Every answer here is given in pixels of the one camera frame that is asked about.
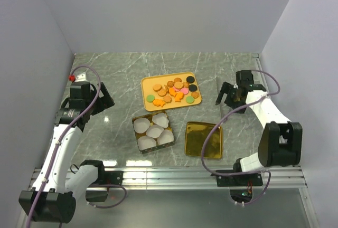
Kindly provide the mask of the orange leaf cookie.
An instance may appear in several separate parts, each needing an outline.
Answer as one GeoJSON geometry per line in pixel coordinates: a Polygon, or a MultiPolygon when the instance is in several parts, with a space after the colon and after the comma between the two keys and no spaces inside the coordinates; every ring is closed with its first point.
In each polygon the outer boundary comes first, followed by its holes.
{"type": "Polygon", "coordinates": [[[170,96],[164,96],[163,97],[163,100],[166,102],[166,103],[170,103],[172,101],[172,98],[170,96]]]}

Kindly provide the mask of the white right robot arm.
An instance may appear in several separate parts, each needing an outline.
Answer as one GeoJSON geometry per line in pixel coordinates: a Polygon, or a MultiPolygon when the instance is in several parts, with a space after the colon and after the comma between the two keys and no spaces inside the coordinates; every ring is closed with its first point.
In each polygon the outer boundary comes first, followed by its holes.
{"type": "Polygon", "coordinates": [[[258,150],[234,163],[232,178],[237,185],[250,181],[251,171],[300,163],[303,128],[299,122],[291,122],[284,116],[270,99],[279,92],[280,86],[276,92],[269,93],[262,84],[255,83],[251,70],[236,72],[236,83],[224,82],[220,88],[216,105],[226,96],[224,103],[228,107],[240,114],[251,109],[263,127],[258,150]]]}

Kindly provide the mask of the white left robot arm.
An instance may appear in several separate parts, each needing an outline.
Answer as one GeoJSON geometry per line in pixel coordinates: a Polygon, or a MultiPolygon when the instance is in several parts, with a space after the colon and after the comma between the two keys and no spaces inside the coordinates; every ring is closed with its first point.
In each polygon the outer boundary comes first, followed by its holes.
{"type": "Polygon", "coordinates": [[[105,167],[100,160],[85,160],[79,171],[67,179],[71,158],[91,116],[114,105],[103,82],[96,87],[88,81],[75,81],[55,115],[52,142],[37,179],[30,190],[21,191],[19,204],[31,222],[69,223],[74,216],[77,199],[87,187],[102,186],[105,167]]]}

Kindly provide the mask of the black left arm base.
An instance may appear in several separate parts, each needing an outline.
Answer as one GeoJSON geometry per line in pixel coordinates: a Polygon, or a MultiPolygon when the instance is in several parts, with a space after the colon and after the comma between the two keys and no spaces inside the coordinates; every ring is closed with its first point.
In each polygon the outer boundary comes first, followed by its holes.
{"type": "Polygon", "coordinates": [[[105,171],[100,185],[122,185],[124,172],[121,170],[105,171]]]}

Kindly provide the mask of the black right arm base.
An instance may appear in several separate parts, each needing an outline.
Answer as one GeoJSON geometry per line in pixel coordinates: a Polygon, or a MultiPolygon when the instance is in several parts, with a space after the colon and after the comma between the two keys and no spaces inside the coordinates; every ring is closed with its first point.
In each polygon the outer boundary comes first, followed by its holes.
{"type": "Polygon", "coordinates": [[[216,177],[217,187],[247,187],[263,185],[260,173],[231,176],[211,174],[211,176],[216,177]]]}

